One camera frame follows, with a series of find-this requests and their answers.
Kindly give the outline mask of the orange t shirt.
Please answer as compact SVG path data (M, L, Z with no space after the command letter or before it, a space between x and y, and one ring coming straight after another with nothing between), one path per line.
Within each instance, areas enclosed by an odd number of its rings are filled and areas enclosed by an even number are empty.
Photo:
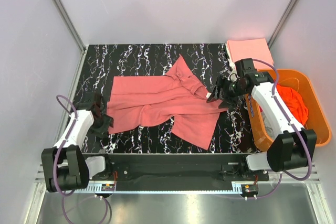
M305 125L308 120L309 110L304 104L302 96L293 88L279 84L277 85L277 91L296 120Z

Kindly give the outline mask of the salmon red t shirt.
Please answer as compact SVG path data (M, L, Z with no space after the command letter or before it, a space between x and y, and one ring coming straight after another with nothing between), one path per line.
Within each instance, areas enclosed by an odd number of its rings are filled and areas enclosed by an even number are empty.
M220 113L228 110L220 108L220 101L207 102L208 94L182 56L163 76L115 76L107 105L113 118L109 133L174 118L173 134L207 150Z

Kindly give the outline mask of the folded light pink t shirt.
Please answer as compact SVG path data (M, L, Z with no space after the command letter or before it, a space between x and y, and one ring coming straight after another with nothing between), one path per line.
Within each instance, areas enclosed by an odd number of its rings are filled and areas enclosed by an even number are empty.
M234 62L242 59L253 58L274 66L274 61L265 38L228 40L225 46L226 50L229 50Z

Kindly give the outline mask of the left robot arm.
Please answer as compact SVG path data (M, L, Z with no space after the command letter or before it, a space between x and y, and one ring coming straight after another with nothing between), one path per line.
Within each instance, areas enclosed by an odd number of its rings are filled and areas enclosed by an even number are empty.
M113 118L104 113L101 94L88 93L76 105L63 95L56 96L58 102L61 98L71 106L71 110L66 109L70 120L54 146L42 151L41 162L47 191L68 196L75 190L85 189L93 176L105 171L105 157L84 158L81 148L88 133L107 137Z

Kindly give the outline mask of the orange plastic basket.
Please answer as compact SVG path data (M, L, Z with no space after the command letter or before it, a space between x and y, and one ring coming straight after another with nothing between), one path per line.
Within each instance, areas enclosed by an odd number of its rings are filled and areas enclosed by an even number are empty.
M316 147L327 145L331 139L331 130L320 106L310 80L303 73L293 69L279 69L279 85L291 87L296 90L303 98L304 104L309 110L308 120L303 127L307 130L313 129L317 135ZM248 107L248 114L253 133L254 144L256 147L265 152L274 139L271 139L264 128L262 114L265 110L250 96L245 96Z

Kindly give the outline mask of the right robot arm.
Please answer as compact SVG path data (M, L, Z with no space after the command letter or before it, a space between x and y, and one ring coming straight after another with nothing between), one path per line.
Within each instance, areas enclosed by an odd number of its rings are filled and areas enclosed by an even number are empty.
M237 79L234 81L218 76L207 102L220 100L220 109L231 108L238 97L250 95L263 110L276 138L267 151L246 157L248 169L284 172L294 178L290 173L292 169L306 167L306 175L296 178L306 180L312 172L317 135L314 130L306 130L283 102L277 90L280 74L276 73L276 77L272 78L268 72L258 71L255 62L257 59L252 58L237 61Z

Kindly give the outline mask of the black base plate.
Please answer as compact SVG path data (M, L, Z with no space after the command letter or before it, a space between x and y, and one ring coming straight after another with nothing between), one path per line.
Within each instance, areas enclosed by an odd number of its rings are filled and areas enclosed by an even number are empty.
M211 177L224 181L266 182L264 170L250 171L246 154L101 154L117 181L138 178Z

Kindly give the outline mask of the grey t shirt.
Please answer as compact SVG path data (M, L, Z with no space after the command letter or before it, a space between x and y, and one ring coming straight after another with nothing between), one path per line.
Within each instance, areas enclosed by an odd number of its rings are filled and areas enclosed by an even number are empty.
M275 137L274 131L273 131L273 128L272 128L269 120L267 119L267 117L264 114L262 114L262 119L263 119L264 128L265 128L265 131L266 131L267 135L271 139L274 139L274 137Z

